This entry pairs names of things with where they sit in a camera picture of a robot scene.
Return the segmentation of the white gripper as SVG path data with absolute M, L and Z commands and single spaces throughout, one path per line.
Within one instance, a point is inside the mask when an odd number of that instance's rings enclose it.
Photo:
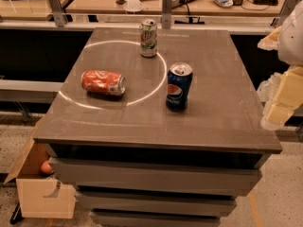
M 258 48 L 277 50 L 280 30 L 279 26 L 261 39 Z M 283 74 L 274 73 L 258 86 L 257 94 L 266 102 L 261 126 L 268 131 L 279 130 L 303 104 L 303 67 L 290 66 Z

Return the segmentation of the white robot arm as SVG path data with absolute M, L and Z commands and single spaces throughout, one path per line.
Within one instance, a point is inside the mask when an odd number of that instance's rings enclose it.
M 276 131 L 303 104 L 303 1 L 281 26 L 259 41 L 258 48 L 276 50 L 278 58 L 290 65 L 283 74 L 274 73 L 267 80 L 261 126 Z

